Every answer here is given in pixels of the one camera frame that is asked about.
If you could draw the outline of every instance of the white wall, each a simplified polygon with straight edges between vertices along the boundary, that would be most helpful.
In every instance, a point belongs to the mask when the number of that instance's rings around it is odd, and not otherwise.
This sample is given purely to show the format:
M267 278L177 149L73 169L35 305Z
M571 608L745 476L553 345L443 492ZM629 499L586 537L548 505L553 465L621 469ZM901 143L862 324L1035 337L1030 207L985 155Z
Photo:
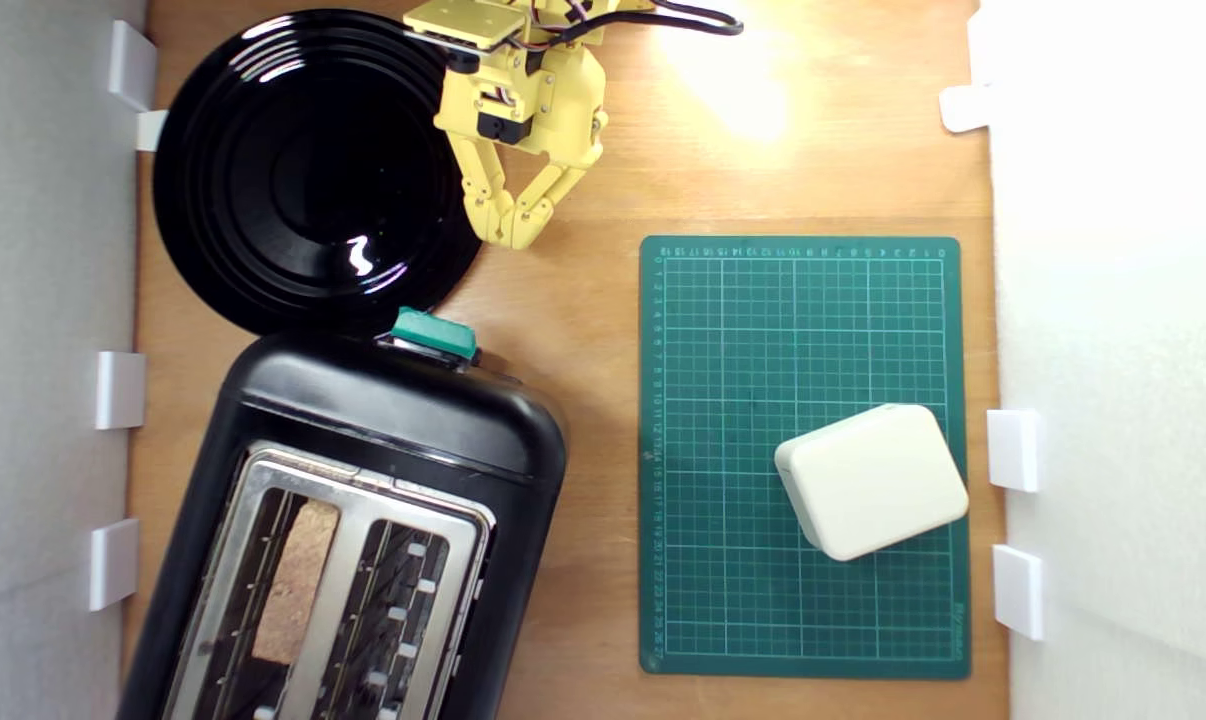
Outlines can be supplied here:
M118 607L88 614L92 528L122 519L127 435L92 429L99 350L131 350L135 115L110 22L144 0L0 0L0 719L96 720Z
M987 0L1007 494L1046 561L1015 720L1206 720L1206 1Z

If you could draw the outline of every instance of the white box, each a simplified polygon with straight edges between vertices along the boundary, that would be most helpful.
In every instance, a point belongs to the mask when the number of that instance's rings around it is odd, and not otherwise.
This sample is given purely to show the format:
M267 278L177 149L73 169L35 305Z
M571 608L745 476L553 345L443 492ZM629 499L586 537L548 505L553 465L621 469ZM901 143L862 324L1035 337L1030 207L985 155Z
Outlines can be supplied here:
M832 560L855 560L962 519L968 491L923 405L882 405L775 451L803 534Z

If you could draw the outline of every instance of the grid lines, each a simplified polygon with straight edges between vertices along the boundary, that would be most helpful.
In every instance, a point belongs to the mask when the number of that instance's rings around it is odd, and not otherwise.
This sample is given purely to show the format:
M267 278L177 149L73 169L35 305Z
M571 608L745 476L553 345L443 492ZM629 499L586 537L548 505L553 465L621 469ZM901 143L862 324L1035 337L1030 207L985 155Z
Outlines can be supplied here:
M732 240L644 245L644 666L967 675L965 520L832 561L772 464L790 437L917 402L964 468L956 244Z

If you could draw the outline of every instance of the wire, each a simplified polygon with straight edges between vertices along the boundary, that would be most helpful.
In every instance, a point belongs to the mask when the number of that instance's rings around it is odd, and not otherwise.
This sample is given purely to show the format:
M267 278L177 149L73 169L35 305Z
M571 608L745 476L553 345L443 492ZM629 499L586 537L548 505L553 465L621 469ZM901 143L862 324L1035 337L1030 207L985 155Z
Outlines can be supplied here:
M589 18L589 12L586 12L585 5L581 5L581 0L567 0L567 4L570 5L572 8L576 11L576 17L580 18L576 22L584 22L586 18Z
M695 21L690 18L677 18L673 17L673 14L639 13L633 10L621 10L621 12L603 13L598 14L598 17L576 23L574 27L567 28L564 31L558 33L557 36L551 37L549 43L562 45L563 42L572 42L593 33L595 29L608 27L608 24L613 23L634 23L644 24L644 27L693 29L695 31L710 33L712 35L740 35L740 33L745 31L745 27L739 19L736 19L732 14L718 12L718 10L696 8L693 5L681 5L679 2L672 2L671 0L652 0L652 5L657 5L658 8L672 10L672 12L681 14L692 14L695 18L703 19Z
M510 37L510 45L517 47L517 49L531 49L534 53L540 53L543 49L549 49L548 42L525 42L516 37Z

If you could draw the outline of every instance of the black cable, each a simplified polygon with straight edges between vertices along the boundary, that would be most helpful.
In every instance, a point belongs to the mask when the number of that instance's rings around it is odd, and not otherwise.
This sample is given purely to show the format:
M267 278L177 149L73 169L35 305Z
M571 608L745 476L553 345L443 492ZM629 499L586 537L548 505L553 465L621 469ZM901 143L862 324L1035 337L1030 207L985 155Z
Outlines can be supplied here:
M557 36L551 37L549 43L562 45L563 42L570 42L593 33L595 29L608 27L608 24L613 23L693 29L695 31L710 33L712 35L740 35L740 33L745 29L744 24L740 23L739 19L736 19L732 14L718 12L718 10L696 8L693 5L680 5L679 2L672 2L671 0L652 0L652 5L657 5L658 8L673 10L673 12L677 13L692 14L695 18L714 21L714 23L718 24L689 18L677 18L672 17L672 14L639 13L634 10L621 10L621 12L616 13L598 14L598 17L576 23L574 27L568 27L564 31L558 33Z

